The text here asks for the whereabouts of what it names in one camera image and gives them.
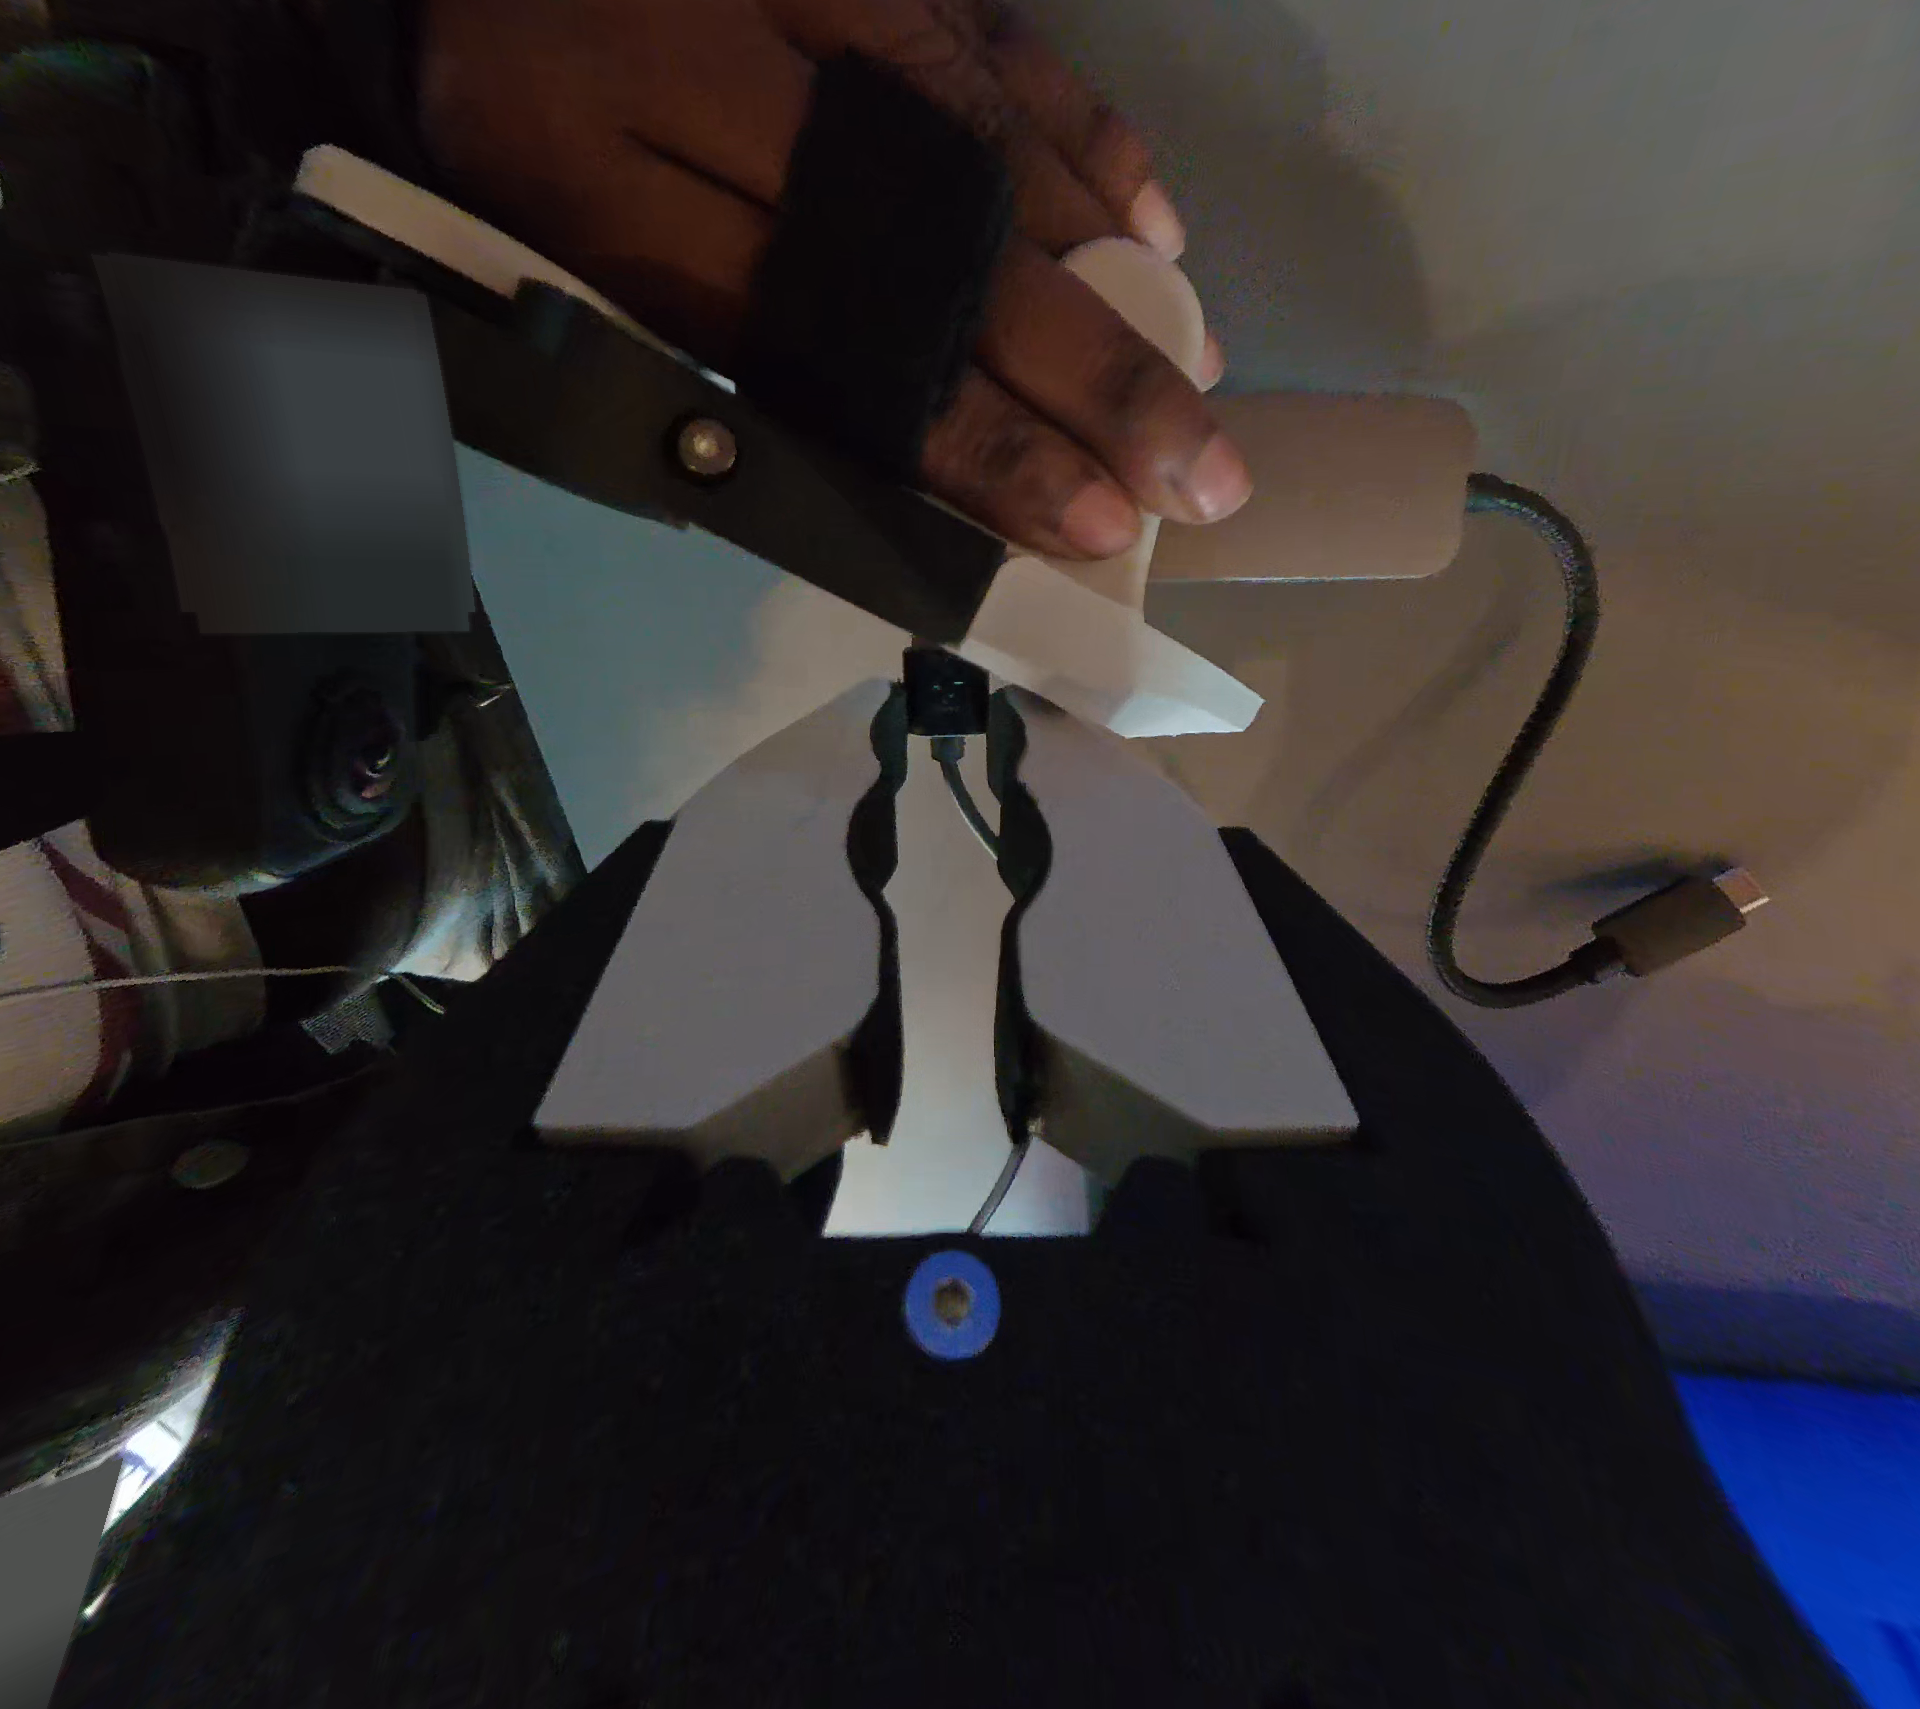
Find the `person's patterned jacket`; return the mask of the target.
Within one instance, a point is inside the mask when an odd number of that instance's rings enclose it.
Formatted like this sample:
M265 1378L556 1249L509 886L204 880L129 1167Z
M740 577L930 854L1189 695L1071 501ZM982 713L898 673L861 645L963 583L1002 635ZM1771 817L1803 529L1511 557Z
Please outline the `person's patterned jacket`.
M380 1091L380 995L481 981L584 880L487 613L427 666L414 817L312 880L132 883L82 822L5 854L5 1495L207 1383L288 1192Z

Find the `blue plastic bin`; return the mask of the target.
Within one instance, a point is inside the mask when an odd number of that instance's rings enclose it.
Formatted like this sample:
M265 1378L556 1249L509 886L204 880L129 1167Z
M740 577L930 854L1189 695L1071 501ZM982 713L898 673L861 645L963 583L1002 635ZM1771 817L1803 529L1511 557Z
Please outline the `blue plastic bin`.
M1678 1366L1746 1534L1865 1706L1920 1701L1920 1396L1911 1369Z

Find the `person's left hand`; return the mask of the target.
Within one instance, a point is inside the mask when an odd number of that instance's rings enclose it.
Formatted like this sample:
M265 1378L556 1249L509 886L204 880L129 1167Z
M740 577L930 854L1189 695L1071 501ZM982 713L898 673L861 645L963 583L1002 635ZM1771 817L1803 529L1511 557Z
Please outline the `person's left hand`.
M1253 494L1203 379L1060 261L1185 222L1138 130L1009 0L421 0L417 123L445 198L732 377L818 61L861 50L992 145L1016 228L922 494L1054 557Z

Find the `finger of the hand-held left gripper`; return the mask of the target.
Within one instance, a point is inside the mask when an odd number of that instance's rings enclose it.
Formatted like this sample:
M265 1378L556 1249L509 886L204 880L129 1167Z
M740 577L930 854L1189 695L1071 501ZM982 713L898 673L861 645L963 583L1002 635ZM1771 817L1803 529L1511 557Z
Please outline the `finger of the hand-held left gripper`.
M1219 390L1219 350L1189 275L1138 239L1089 239L1060 258L1071 283L1099 296L1140 343L1180 365L1199 392Z
M1259 692L1155 633L1140 611L1033 554L992 577L957 656L1114 738L1224 738L1266 710Z

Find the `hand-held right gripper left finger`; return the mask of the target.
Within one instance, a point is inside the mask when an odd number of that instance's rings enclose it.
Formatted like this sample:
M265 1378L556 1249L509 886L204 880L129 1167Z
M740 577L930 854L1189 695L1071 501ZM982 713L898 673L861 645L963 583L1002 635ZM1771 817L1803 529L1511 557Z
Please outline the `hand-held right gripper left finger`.
M861 682L672 817L533 1128L804 1176L903 1098L907 700Z

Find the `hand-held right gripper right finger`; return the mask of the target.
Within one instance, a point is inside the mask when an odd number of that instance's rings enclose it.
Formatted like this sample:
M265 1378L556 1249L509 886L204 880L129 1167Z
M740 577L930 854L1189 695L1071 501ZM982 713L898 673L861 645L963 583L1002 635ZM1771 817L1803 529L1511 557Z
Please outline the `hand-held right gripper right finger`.
M1102 1187L1332 1148L1360 1110L1213 817L1120 738L992 695L994 1103Z

